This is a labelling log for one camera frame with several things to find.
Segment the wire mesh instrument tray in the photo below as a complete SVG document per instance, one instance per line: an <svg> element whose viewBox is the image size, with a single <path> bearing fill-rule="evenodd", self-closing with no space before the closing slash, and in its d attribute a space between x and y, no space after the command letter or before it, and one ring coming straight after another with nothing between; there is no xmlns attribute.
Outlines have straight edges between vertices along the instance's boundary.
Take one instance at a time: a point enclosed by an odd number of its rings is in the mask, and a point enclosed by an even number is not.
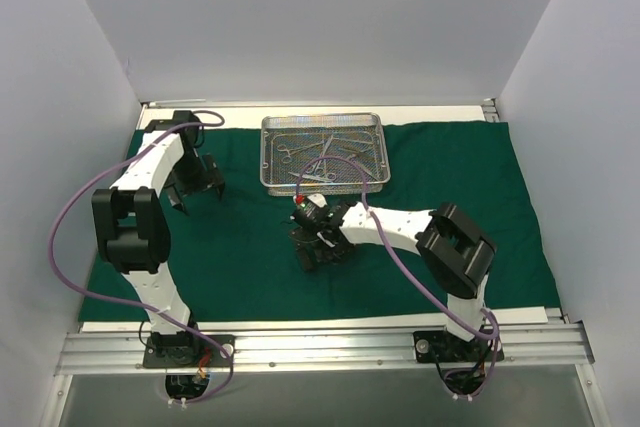
<svg viewBox="0 0 640 427"><path fill-rule="evenodd" d="M266 117L260 181L271 196L379 192L391 179L381 119L374 113Z"/></svg>

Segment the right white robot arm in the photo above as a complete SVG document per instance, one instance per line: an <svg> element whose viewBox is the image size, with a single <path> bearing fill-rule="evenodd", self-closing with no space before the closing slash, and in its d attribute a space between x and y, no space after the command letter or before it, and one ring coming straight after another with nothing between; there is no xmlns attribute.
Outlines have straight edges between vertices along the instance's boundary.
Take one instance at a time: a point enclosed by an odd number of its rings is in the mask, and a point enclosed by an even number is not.
<svg viewBox="0 0 640 427"><path fill-rule="evenodd" d="M453 203L420 211L373 207L365 201L334 206L320 194L299 196L290 220L290 238L311 268L343 259L359 245L385 248L401 273L447 318L444 347L455 359L469 358L480 340L499 336L495 315L485 303L485 290L497 246ZM419 256L447 295L442 302L399 258L399 250Z"/></svg>

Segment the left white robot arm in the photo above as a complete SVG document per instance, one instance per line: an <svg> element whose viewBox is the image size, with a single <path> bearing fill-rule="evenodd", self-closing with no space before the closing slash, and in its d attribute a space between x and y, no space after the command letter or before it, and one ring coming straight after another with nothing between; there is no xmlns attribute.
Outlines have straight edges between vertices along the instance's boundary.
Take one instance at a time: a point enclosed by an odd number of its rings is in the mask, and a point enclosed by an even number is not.
<svg viewBox="0 0 640 427"><path fill-rule="evenodd" d="M192 312L182 300L168 259L171 234L160 197L185 214L184 198L215 191L222 195L224 177L210 154L201 154L204 124L200 111L176 110L144 129L139 151L108 189L91 198L98 253L133 287L147 306L147 347L162 351L179 366L194 364L202 352Z"/></svg>

